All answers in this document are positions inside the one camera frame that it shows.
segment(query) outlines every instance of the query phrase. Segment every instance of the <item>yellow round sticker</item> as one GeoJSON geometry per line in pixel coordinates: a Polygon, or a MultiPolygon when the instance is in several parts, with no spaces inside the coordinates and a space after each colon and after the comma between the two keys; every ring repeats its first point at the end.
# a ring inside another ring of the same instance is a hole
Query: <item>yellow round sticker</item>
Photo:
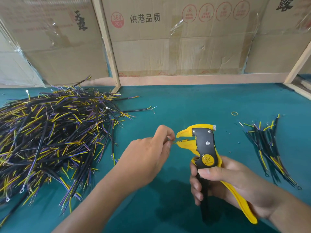
{"type": "Polygon", "coordinates": [[[212,166],[214,164],[215,160],[214,160],[214,158],[210,154],[205,154],[202,157],[202,162],[206,166],[212,166]]]}

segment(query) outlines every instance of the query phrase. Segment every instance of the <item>wire scrap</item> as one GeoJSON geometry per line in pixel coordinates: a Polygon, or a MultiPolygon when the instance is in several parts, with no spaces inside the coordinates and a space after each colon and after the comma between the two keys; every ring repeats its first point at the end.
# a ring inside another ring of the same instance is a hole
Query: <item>wire scrap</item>
{"type": "Polygon", "coordinates": [[[274,184],[277,185],[278,183],[281,183],[281,180],[277,175],[277,173],[279,173],[290,185],[296,187],[298,190],[302,190],[302,188],[290,177],[281,161],[280,153],[276,144],[276,129],[279,118],[280,114],[278,114],[276,119],[272,121],[271,125],[267,123],[265,128],[262,127],[261,122],[252,125],[246,123],[242,124],[241,122],[239,123],[242,125],[246,136],[257,147],[257,156],[266,177],[269,177],[268,172],[270,172],[274,184]],[[244,125],[250,127],[251,130],[247,130],[244,125]]]}
{"type": "Polygon", "coordinates": [[[131,120],[134,116],[129,112],[153,109],[122,111],[115,104],[138,96],[121,98],[119,93],[74,86],[55,88],[36,97],[27,92],[27,98],[0,108],[0,204],[21,194],[0,227],[19,206],[32,203],[42,185],[52,179],[66,189],[59,204],[62,213],[68,206],[71,211],[72,198],[82,200],[109,142],[114,163],[118,162],[114,134],[124,121],[120,118],[131,120]]]}

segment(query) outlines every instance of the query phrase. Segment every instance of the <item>black calligraphy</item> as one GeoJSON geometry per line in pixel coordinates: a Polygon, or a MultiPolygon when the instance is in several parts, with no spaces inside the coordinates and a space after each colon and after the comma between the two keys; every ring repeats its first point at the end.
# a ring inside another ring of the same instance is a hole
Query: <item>black calligraphy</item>
{"type": "Polygon", "coordinates": [[[153,16],[151,14],[138,14],[136,15],[131,15],[130,20],[131,23],[150,23],[150,22],[161,22],[160,20],[160,13],[154,13],[153,16]]]}
{"type": "Polygon", "coordinates": [[[287,10],[291,9],[293,7],[293,6],[290,5],[290,3],[292,1],[293,0],[281,0],[280,4],[279,4],[279,6],[277,7],[276,10],[281,10],[283,12],[283,11],[287,11],[287,10]]]}
{"type": "Polygon", "coordinates": [[[77,22],[79,30],[85,31],[87,29],[87,27],[85,27],[84,18],[81,17],[80,11],[76,10],[75,13],[76,13],[75,21],[77,22]]]}

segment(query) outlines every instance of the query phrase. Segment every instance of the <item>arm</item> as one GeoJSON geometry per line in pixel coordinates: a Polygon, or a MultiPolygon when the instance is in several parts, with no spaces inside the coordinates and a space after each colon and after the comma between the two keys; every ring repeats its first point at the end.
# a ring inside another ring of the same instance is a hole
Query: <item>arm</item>
{"type": "Polygon", "coordinates": [[[100,233],[121,202],[156,177],[174,140],[173,130],[160,125],[154,137],[132,141],[115,167],[52,233],[100,233]]]}
{"type": "MultiPolygon", "coordinates": [[[[222,167],[200,169],[201,177],[210,180],[208,195],[224,199],[233,206],[239,205],[231,192],[220,182],[232,184],[245,198],[257,218],[270,220],[282,233],[311,232],[311,208],[289,192],[273,185],[253,173],[243,164],[222,156],[222,167]]],[[[200,205],[202,187],[196,179],[196,166],[190,163],[191,192],[196,205],[200,205]]]]}

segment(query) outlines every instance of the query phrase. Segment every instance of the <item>hand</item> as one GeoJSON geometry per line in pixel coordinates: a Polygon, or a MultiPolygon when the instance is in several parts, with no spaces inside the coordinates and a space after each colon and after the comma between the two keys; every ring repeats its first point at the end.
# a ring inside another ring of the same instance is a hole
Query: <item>hand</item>
{"type": "Polygon", "coordinates": [[[132,141],[111,171],[133,192],[149,184],[160,172],[174,140],[173,130],[160,125],[154,137],[132,141]]]}
{"type": "MultiPolygon", "coordinates": [[[[287,193],[284,190],[257,176],[245,165],[225,156],[221,158],[222,167],[199,169],[200,176],[210,180],[209,196],[221,198],[240,209],[235,197],[220,180],[228,182],[249,202],[255,215],[263,218],[269,218],[286,199],[287,193]]],[[[200,205],[203,194],[200,192],[202,186],[195,177],[198,170],[193,163],[190,163],[190,170],[191,192],[195,204],[200,205]]]]}

